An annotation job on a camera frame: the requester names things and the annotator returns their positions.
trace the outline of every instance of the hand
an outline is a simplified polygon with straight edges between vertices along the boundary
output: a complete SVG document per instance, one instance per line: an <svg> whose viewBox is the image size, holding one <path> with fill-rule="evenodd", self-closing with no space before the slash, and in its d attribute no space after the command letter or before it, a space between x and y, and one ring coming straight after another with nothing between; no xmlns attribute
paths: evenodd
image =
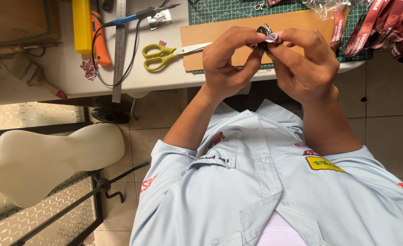
<svg viewBox="0 0 403 246"><path fill-rule="evenodd" d="M210 102L220 103L245 87L260 68L262 57L259 49L253 50L241 69L232 66L232 55L239 47L264 40L265 35L257 33L255 29L232 27L215 42L206 46L203 49L206 83L200 90L204 97Z"/></svg>
<svg viewBox="0 0 403 246"><path fill-rule="evenodd" d="M286 46L269 43L267 52L273 60L278 86L302 105L338 97L333 82L340 62L319 31L288 28L278 34ZM294 45L302 47L305 56L287 48Z"/></svg>

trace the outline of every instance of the plastic bag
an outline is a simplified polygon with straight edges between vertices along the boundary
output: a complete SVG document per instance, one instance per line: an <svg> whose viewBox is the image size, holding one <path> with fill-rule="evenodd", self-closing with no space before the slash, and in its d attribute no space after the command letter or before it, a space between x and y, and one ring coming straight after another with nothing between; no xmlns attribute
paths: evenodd
<svg viewBox="0 0 403 246"><path fill-rule="evenodd" d="M342 11L345 5L366 4L370 0L302 0L308 8L314 10L317 19L333 19L335 12Z"/></svg>

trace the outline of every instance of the man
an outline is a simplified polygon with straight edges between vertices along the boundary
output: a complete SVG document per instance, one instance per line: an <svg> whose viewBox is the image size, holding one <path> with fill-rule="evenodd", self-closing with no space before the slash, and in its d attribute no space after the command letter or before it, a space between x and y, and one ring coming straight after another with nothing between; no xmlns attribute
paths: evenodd
<svg viewBox="0 0 403 246"><path fill-rule="evenodd" d="M256 112L223 99L260 66L235 49L264 35L233 27L204 48L206 83L164 140L139 198L130 245L402 246L403 183L353 136L333 85L339 62L317 31L287 29L268 44L278 86L303 121L268 100Z"/></svg>

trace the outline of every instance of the shoe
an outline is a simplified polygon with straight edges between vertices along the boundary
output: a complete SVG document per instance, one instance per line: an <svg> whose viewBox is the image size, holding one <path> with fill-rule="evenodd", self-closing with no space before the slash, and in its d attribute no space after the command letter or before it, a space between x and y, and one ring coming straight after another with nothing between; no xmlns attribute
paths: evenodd
<svg viewBox="0 0 403 246"><path fill-rule="evenodd" d="M126 124L129 119L128 115L109 109L92 109L91 115L103 123L112 124Z"/></svg>
<svg viewBox="0 0 403 246"><path fill-rule="evenodd" d="M104 95L95 99L95 104L102 109L109 109L115 112L128 113L132 109L132 104L126 101L121 103L112 102L112 95Z"/></svg>

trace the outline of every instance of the mannequin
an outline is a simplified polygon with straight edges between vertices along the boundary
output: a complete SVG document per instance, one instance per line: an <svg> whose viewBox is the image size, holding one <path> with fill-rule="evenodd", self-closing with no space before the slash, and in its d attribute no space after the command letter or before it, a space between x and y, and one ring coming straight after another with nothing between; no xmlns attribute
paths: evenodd
<svg viewBox="0 0 403 246"><path fill-rule="evenodd" d="M86 126L66 137L8 131L0 136L0 192L27 208L74 173L111 165L124 151L121 131L112 124Z"/></svg>

